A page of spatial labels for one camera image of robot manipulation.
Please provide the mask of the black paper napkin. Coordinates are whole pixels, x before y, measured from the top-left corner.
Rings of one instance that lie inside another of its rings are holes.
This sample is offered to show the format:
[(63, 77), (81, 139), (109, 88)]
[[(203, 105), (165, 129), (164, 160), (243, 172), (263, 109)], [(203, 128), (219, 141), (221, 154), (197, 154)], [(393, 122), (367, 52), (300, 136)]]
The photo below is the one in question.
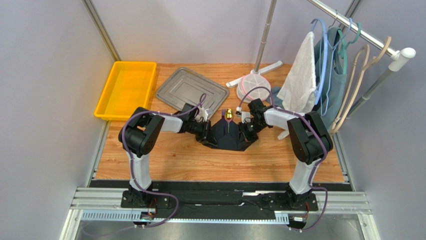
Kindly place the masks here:
[(217, 150), (227, 151), (245, 151), (254, 142), (246, 142), (239, 129), (239, 123), (232, 121), (230, 123), (229, 133), (225, 133), (226, 121), (219, 120), (211, 126), (211, 136), (209, 137), (210, 143), (201, 143), (202, 145)]

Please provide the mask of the gold iridescent spoon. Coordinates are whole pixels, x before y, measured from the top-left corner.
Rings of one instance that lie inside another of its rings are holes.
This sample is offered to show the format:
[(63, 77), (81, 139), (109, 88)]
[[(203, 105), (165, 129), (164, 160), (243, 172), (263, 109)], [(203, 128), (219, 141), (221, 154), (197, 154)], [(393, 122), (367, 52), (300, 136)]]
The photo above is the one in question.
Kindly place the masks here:
[(230, 132), (230, 124), (233, 121), (234, 114), (230, 108), (225, 109), (224, 111), (224, 120), (226, 122), (225, 133), (228, 134)]

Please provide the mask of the purple iridescent fork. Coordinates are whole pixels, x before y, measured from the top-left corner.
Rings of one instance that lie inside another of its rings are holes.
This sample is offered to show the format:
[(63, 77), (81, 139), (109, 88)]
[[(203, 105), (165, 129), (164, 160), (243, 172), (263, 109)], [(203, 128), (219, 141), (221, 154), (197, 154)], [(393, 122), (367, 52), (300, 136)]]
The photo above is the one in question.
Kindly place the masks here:
[(221, 110), (221, 119), (224, 120), (224, 121), (226, 120), (225, 116), (226, 116), (226, 109), (223, 108)]

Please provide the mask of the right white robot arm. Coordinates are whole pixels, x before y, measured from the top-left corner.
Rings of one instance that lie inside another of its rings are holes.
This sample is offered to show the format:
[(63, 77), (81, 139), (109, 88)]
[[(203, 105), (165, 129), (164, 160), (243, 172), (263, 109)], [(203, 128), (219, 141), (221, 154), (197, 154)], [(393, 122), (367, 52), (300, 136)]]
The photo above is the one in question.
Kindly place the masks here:
[(248, 103), (248, 109), (249, 121), (243, 116), (238, 124), (242, 147), (257, 141), (258, 133), (265, 128), (278, 127), (288, 131), (297, 163), (283, 201), (290, 209), (302, 207), (312, 193), (312, 181), (318, 166), (333, 149), (331, 137), (321, 117), (315, 111), (298, 113), (266, 106), (259, 98)]

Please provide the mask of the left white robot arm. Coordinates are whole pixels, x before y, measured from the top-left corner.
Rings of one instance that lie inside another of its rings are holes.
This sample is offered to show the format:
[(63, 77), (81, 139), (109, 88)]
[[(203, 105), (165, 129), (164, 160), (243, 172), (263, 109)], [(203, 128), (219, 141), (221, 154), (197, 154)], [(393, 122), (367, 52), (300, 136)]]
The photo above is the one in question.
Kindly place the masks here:
[(193, 106), (188, 103), (174, 114), (149, 111), (143, 107), (135, 110), (118, 136), (130, 166), (129, 187), (122, 194), (121, 207), (146, 208), (158, 199), (159, 195), (152, 194), (150, 152), (161, 132), (190, 133), (201, 144), (209, 147), (218, 145), (206, 116), (201, 121), (196, 120), (198, 114), (207, 112), (199, 104)]

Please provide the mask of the pink white round container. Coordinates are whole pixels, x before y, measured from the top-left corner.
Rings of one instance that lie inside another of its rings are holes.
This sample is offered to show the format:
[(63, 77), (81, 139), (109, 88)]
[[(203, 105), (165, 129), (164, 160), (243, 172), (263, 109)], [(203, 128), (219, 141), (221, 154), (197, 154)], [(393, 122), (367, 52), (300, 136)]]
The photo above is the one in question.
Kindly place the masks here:
[(242, 77), (236, 87), (236, 95), (240, 100), (249, 92), (250, 94), (243, 100), (249, 103), (255, 99), (265, 101), (269, 97), (271, 90), (270, 82), (260, 74), (250, 73)]

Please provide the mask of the silver metal tray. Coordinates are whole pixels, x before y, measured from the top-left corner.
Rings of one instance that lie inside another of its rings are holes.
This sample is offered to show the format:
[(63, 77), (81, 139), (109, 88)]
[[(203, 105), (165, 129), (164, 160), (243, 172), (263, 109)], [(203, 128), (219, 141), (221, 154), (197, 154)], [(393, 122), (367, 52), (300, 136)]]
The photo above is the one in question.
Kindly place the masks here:
[(155, 96), (176, 110), (182, 110), (185, 104), (198, 104), (202, 94), (206, 94), (202, 106), (216, 112), (230, 93), (209, 78), (180, 67), (159, 87)]

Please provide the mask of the white towel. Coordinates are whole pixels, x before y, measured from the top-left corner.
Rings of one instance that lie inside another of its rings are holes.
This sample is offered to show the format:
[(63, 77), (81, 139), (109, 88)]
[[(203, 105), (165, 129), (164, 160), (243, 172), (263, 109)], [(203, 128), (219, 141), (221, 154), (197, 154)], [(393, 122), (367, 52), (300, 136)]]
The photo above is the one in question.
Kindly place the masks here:
[(314, 33), (310, 31), (302, 41), (292, 67), (276, 94), (281, 103), (277, 107), (299, 114), (311, 112), (315, 105), (316, 65)]

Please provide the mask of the blue clothes hanger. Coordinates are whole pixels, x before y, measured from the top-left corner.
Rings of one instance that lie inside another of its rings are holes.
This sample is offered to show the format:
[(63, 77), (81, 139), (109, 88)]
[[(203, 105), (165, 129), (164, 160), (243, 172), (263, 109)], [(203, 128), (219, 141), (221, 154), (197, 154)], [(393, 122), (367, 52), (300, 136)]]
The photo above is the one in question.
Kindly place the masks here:
[(311, 22), (313, 31), (320, 25), (321, 37), (314, 46), (316, 89), (315, 106), (324, 119), (334, 120), (342, 106), (348, 74), (342, 74), (343, 60), (337, 54), (340, 38), (338, 27), (327, 28), (324, 21), (315, 18)]

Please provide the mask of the yellow plastic bin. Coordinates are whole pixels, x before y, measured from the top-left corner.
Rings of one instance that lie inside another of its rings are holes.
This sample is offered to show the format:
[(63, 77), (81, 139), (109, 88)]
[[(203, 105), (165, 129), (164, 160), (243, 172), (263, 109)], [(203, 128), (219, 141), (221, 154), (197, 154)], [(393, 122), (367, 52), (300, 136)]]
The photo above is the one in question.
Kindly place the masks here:
[(114, 62), (94, 116), (105, 121), (127, 121), (136, 108), (149, 109), (157, 79), (155, 62)]

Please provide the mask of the teal grey garment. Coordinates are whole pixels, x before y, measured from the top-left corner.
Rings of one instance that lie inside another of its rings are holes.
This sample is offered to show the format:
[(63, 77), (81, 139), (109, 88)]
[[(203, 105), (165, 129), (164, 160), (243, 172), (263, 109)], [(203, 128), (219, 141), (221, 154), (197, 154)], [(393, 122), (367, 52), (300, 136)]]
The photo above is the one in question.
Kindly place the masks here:
[(340, 28), (327, 31), (326, 71), (322, 73), (321, 42), (309, 32), (302, 41), (282, 86), (271, 89), (277, 107), (297, 113), (316, 111), (329, 130), (343, 103), (348, 80), (346, 43)]

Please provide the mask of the green clothes hanger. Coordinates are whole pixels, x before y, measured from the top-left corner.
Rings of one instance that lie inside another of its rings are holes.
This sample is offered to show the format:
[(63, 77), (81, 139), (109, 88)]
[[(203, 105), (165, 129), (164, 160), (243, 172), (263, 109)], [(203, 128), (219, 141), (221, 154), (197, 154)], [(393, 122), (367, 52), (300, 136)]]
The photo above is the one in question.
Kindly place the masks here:
[(351, 41), (346, 42), (345, 37), (350, 32), (352, 24), (353, 24), (353, 19), (351, 17), (349, 17), (348, 19), (349, 19), (349, 27), (346, 33), (343, 33), (343, 31), (340, 28), (337, 29), (337, 36), (339, 37), (340, 42), (337, 44), (336, 51), (337, 51), (338, 57), (343, 60), (343, 64), (341, 65), (342, 75), (346, 75), (347, 69), (348, 69), (347, 48), (349, 47), (349, 45), (354, 44), (358, 40), (362, 30), (362, 24), (360, 22), (357, 22), (356, 26), (358, 30), (356, 32), (355, 38)]

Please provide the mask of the beige clothes hanger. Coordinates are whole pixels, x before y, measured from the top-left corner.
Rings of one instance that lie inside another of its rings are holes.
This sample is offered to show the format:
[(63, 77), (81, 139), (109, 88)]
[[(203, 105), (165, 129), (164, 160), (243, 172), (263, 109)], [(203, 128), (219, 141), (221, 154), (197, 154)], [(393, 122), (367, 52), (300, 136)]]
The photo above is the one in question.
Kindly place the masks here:
[(389, 48), (389, 46), (390, 46), (391, 41), (392, 41), (392, 37), (391, 37), (391, 36), (388, 36), (388, 37), (385, 39), (385, 41), (384, 41), (384, 47), (383, 47), (383, 49), (380, 51), (380, 53), (378, 54), (378, 56), (372, 56), (371, 58), (369, 58), (369, 64), (370, 64), (369, 68), (370, 68), (372, 65), (377, 64), (377, 63), (381, 60), (381, 58), (385, 55), (386, 51), (388, 50), (388, 48)]
[(331, 135), (338, 132), (346, 118), (349, 116), (350, 109), (355, 102), (355, 98), (361, 87), (365, 72), (370, 67), (369, 58), (370, 46), (365, 44), (360, 48), (353, 59), (352, 70), (345, 87), (345, 95), (342, 100), (342, 105), (329, 130)]

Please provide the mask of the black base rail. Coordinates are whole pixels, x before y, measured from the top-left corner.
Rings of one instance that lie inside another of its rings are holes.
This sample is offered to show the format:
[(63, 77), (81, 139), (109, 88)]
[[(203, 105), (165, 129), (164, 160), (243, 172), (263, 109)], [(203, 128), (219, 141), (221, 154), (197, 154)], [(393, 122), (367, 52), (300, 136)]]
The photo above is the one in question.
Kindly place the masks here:
[(118, 189), (118, 206), (138, 210), (139, 221), (149, 215), (156, 220), (271, 220), (276, 211), (318, 211), (323, 193), (291, 196), (286, 182), (154, 181), (149, 191), (161, 196), (132, 190), (125, 180), (93, 180), (89, 187)]

